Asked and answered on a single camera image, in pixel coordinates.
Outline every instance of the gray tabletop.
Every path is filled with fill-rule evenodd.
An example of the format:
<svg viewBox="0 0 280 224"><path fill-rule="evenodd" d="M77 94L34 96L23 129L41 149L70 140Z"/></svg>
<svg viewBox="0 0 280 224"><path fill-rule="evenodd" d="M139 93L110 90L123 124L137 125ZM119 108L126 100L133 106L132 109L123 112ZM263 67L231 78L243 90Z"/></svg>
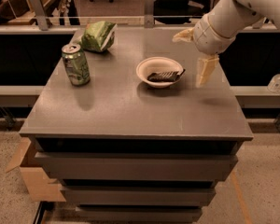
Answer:
<svg viewBox="0 0 280 224"><path fill-rule="evenodd" d="M174 43L185 28L118 27L105 53L86 51L91 82L72 86L62 60L39 96L20 134L49 137L251 140L222 69L195 87L201 55L192 43ZM82 35L77 31L75 40ZM151 89L136 74L149 57L181 63L186 73L170 89Z"/></svg>

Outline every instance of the crumpled green bag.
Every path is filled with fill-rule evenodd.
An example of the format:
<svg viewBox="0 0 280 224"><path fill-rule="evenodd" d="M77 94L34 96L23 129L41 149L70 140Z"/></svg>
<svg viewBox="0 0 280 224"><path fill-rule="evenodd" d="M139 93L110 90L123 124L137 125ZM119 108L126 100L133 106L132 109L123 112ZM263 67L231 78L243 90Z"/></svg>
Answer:
<svg viewBox="0 0 280 224"><path fill-rule="evenodd" d="M78 43L85 50L103 52L113 45L116 27L110 21L88 23Z"/></svg>

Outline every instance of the plastic bottle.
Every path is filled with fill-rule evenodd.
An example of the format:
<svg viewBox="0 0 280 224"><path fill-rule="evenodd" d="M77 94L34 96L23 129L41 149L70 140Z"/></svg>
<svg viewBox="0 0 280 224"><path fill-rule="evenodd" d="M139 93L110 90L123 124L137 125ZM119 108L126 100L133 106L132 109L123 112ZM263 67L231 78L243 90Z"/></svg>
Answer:
<svg viewBox="0 0 280 224"><path fill-rule="evenodd" d="M271 92L280 93L280 74L273 76L268 85L268 89Z"/></svg>

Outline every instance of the green can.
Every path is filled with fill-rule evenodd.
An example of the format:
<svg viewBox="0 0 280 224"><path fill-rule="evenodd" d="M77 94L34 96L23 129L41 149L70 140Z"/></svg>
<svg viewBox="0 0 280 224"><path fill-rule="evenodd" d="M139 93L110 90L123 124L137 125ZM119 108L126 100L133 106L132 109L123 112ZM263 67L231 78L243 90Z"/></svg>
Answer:
<svg viewBox="0 0 280 224"><path fill-rule="evenodd" d="M81 86L91 80L85 53L79 44L63 46L62 56L66 74L72 85Z"/></svg>

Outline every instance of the bowl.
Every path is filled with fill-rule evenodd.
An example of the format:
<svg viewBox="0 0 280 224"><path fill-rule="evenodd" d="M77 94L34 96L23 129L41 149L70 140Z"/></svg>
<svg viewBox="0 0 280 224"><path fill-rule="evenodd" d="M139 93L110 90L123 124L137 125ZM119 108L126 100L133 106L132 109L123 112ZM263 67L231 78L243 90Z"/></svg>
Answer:
<svg viewBox="0 0 280 224"><path fill-rule="evenodd" d="M147 77L157 72L178 71L182 73L183 70L183 66L175 60L166 57L150 57L137 65L136 73L138 77L149 86L153 88L166 88L178 82L180 78L174 82L152 82L149 81Z"/></svg>

